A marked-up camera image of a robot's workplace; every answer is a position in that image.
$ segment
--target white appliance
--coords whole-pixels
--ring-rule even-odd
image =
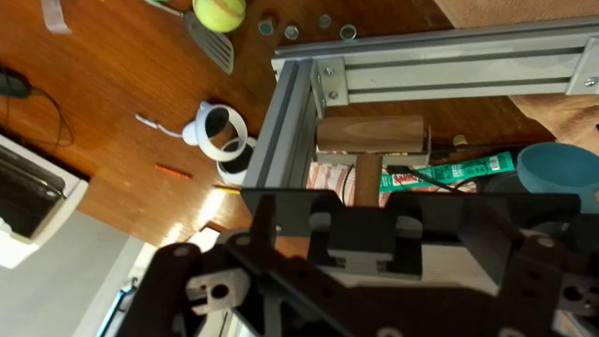
[[[77,209],[88,181],[0,134],[0,265],[15,267]]]

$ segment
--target metal frame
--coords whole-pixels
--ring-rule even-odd
[[[304,187],[326,106],[599,93],[599,18],[315,43],[278,50],[278,89],[244,187]]]

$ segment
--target tennis ball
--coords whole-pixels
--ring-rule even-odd
[[[233,31],[246,16],[246,0],[193,0],[193,11],[212,31]]]

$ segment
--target blue bowl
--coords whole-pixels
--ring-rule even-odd
[[[519,155],[519,179],[530,192],[581,196],[583,213],[599,213],[599,157],[588,149],[541,142]]]

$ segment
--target green object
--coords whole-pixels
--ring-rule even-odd
[[[502,151],[497,155],[474,159],[474,161],[465,161],[465,162],[455,162],[455,164],[439,164],[439,166],[425,166],[418,168],[418,172],[442,181],[442,183],[457,183],[463,179],[472,179],[480,176],[491,176],[491,174],[500,174],[500,172],[513,172],[515,164],[512,159],[510,151]],[[424,181],[412,174],[388,174],[384,172],[380,177],[380,190],[390,192],[390,190],[407,190],[414,187],[429,187],[433,183]]]

